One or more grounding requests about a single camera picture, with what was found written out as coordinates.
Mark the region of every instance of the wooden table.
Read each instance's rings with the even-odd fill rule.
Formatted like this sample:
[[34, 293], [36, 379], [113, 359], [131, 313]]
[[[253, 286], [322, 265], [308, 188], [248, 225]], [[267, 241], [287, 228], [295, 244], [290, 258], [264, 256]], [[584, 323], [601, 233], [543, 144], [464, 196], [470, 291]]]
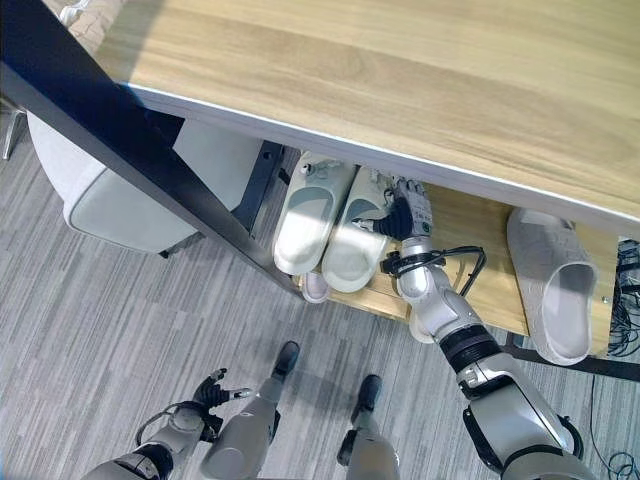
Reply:
[[[604, 0], [135, 0], [97, 59], [149, 108], [457, 191], [434, 189], [436, 244], [488, 250], [490, 323], [526, 331], [509, 205], [578, 221], [601, 351], [614, 233], [640, 237], [638, 24]], [[459, 192], [493, 201], [469, 223]]]

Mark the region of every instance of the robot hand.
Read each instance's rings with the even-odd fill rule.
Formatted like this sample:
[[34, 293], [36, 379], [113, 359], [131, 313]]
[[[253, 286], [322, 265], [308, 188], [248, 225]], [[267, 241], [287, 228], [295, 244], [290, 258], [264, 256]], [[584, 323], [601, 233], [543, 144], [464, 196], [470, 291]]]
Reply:
[[[218, 381], [227, 372], [222, 368], [208, 376], [190, 401], [169, 405], [151, 417], [136, 433], [137, 448], [110, 460], [88, 473], [83, 480], [166, 480], [183, 463], [199, 441], [214, 442], [222, 419], [209, 413], [213, 407], [229, 400], [246, 398], [252, 390], [223, 390]], [[169, 422], [148, 440], [142, 441], [147, 426], [168, 415]]]

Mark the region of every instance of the black wire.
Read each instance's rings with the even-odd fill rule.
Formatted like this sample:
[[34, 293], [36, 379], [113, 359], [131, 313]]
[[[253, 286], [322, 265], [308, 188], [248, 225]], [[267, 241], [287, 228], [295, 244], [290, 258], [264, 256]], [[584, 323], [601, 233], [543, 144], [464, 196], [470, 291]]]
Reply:
[[[604, 465], [604, 468], [607, 469], [607, 477], [609, 480], [622, 480], [632, 478], [632, 475], [635, 475], [636, 480], [640, 480], [640, 470], [638, 470], [638, 465], [636, 463], [636, 459], [629, 452], [615, 452], [609, 457], [609, 461], [605, 462], [604, 457], [598, 450], [598, 446], [596, 445], [596, 440], [593, 435], [593, 391], [595, 389], [596, 376], [593, 375], [591, 377], [591, 402], [589, 403], [589, 434], [591, 435], [591, 443], [593, 443], [593, 448], [598, 455], [598, 458]], [[618, 467], [614, 465], [618, 458], [622, 458], [622, 463]]]
[[403, 268], [399, 272], [394, 273], [394, 275], [400, 277], [407, 272], [415, 270], [416, 268], [425, 267], [427, 265], [437, 263], [445, 257], [454, 257], [458, 255], [475, 253], [476, 255], [478, 255], [476, 265], [473, 267], [473, 271], [469, 274], [469, 278], [460, 290], [460, 295], [464, 297], [471, 289], [471, 286], [476, 281], [476, 278], [478, 278], [478, 275], [480, 275], [480, 272], [482, 271], [484, 266], [487, 264], [487, 255], [484, 253], [484, 249], [482, 247], [476, 247], [473, 245], [464, 245], [462, 247], [450, 248], [448, 250], [433, 250], [429, 253], [433, 254], [433, 257], [429, 260], [418, 262], [414, 265], [411, 265], [410, 267]]
[[[640, 316], [640, 299], [633, 292], [625, 293], [628, 286], [623, 274], [640, 265], [640, 247], [634, 240], [621, 242], [618, 247], [618, 266], [613, 293], [610, 342], [608, 353], [612, 357], [623, 358], [640, 351], [640, 323], [632, 317]], [[635, 306], [628, 307], [626, 300], [632, 299]]]
[[149, 420], [147, 420], [146, 422], [144, 422], [142, 424], [142, 426], [138, 429], [138, 431], [136, 432], [136, 446], [139, 447], [140, 445], [142, 445], [142, 434], [144, 433], [145, 429], [151, 425], [153, 422], [159, 420], [160, 418], [164, 417], [165, 415], [171, 415], [170, 410], [172, 408], [178, 407], [182, 404], [182, 402], [178, 402], [178, 403], [172, 403], [171, 405], [169, 405], [167, 408], [165, 408], [163, 411], [156, 413], [154, 416], [152, 416]]

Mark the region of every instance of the white slipper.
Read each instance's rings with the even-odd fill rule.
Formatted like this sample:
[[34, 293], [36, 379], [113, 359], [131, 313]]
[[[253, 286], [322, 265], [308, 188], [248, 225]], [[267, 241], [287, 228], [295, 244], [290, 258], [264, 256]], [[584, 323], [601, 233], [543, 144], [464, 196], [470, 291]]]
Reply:
[[361, 167], [353, 181], [342, 217], [322, 259], [322, 276], [334, 289], [350, 293], [363, 288], [375, 274], [389, 237], [362, 230], [354, 218], [379, 219], [387, 215], [385, 190], [391, 179]]
[[356, 167], [305, 152], [296, 165], [273, 242], [276, 266], [290, 275], [310, 272], [353, 181]]
[[591, 295], [598, 270], [573, 226], [516, 208], [507, 241], [536, 350], [558, 365], [583, 360], [591, 347]]
[[331, 288], [325, 279], [316, 272], [307, 272], [302, 275], [300, 289], [302, 296], [309, 303], [323, 303], [329, 299]]

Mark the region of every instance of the gray carpet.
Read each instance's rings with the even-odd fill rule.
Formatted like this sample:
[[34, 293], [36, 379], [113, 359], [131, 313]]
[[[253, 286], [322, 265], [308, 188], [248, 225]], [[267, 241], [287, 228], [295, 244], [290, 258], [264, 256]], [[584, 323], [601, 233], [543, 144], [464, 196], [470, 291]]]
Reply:
[[[189, 397], [213, 369], [229, 367], [227, 387], [257, 386], [286, 339], [300, 342], [302, 357], [282, 399], [265, 477], [344, 478], [335, 454], [359, 382], [375, 372], [385, 387], [376, 416], [398, 450], [403, 479], [496, 478], [464, 431], [465, 402], [442, 355], [412, 340], [404, 325], [336, 304], [307, 305], [209, 239], [164, 260], [75, 233], [61, 210], [27, 135], [0, 163], [5, 478], [78, 479], [130, 450], [147, 417]], [[277, 210], [265, 224], [273, 225]], [[604, 478], [588, 440], [591, 377], [525, 368], [577, 423], [586, 461]], [[595, 430], [605, 455], [640, 454], [639, 394], [639, 384], [598, 378]], [[229, 418], [241, 407], [228, 404], [219, 414]], [[175, 478], [200, 478], [204, 451]]]

